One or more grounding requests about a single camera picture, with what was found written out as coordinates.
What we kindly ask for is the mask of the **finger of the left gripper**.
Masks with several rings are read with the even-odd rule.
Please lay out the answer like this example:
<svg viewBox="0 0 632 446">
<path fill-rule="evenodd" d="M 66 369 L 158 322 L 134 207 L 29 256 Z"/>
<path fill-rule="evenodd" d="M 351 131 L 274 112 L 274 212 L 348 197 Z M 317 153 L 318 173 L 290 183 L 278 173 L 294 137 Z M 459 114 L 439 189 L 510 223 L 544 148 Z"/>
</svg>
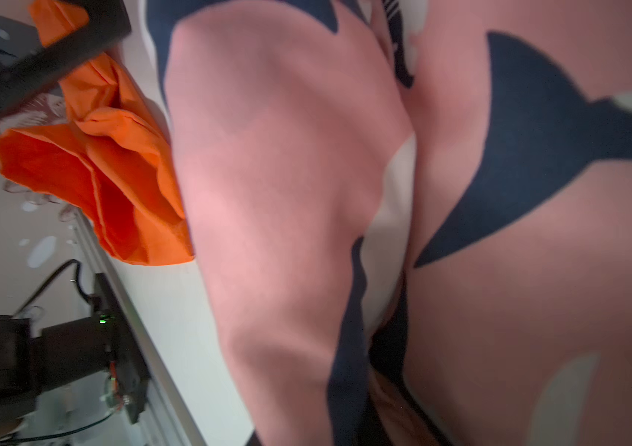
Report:
<svg viewBox="0 0 632 446">
<path fill-rule="evenodd" d="M 73 4 L 87 13 L 87 24 L 11 65 L 0 61 L 0 115 L 52 87 L 130 35 L 131 25 L 123 2 L 74 1 Z"/>
</svg>

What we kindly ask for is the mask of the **pink patterned garment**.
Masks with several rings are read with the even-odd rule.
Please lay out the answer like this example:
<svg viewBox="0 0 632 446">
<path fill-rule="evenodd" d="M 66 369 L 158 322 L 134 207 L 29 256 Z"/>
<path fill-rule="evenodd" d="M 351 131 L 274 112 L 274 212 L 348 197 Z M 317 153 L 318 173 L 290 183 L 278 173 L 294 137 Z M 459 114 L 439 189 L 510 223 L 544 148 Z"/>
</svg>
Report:
<svg viewBox="0 0 632 446">
<path fill-rule="evenodd" d="M 632 445 L 632 1 L 150 1 L 253 445 Z"/>
</svg>

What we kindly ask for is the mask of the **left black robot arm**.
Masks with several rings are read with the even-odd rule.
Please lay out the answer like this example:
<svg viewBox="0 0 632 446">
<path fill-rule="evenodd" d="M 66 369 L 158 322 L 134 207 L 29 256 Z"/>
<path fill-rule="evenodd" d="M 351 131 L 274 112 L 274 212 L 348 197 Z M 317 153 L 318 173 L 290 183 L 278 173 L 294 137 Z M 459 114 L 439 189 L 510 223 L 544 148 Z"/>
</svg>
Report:
<svg viewBox="0 0 632 446">
<path fill-rule="evenodd" d="M 0 116 L 22 105 L 131 32 L 120 1 L 79 1 L 87 24 L 11 65 L 0 61 Z M 146 373 L 126 318 L 105 275 L 87 299 L 92 315 L 31 334 L 31 322 L 0 315 L 0 424 L 35 410 L 37 397 L 103 370 L 115 378 L 119 403 L 136 423 L 145 403 Z"/>
</svg>

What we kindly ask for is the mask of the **orange garment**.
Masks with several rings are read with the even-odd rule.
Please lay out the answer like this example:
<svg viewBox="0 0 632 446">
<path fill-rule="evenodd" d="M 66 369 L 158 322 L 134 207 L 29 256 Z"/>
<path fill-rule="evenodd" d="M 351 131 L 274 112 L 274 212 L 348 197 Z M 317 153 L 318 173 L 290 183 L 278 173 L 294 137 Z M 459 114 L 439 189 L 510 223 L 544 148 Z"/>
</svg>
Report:
<svg viewBox="0 0 632 446">
<path fill-rule="evenodd" d="M 123 67 L 102 53 L 59 85 L 67 123 L 5 131 L 0 174 L 78 207 L 114 258 L 193 260 L 171 147 Z"/>
</svg>

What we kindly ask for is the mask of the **aluminium mounting rail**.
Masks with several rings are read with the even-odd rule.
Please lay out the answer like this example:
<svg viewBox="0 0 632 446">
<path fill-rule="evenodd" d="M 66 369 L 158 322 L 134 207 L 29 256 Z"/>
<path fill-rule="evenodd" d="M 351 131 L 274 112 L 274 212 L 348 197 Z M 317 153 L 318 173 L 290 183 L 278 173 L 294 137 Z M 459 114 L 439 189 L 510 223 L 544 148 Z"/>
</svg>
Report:
<svg viewBox="0 0 632 446">
<path fill-rule="evenodd" d="M 76 219 L 76 238 L 87 267 L 95 275 L 105 273 L 111 288 L 117 295 L 124 314 L 131 325 L 137 343 L 150 371 L 148 402 L 140 421 L 132 425 L 123 408 L 128 424 L 141 430 L 148 445 L 204 445 L 206 441 L 198 429 L 187 405 L 180 396 L 174 380 L 169 375 L 160 355 L 150 339 L 133 303 L 130 301 L 111 259 L 98 244 L 97 236 L 89 220 L 81 215 Z"/>
</svg>

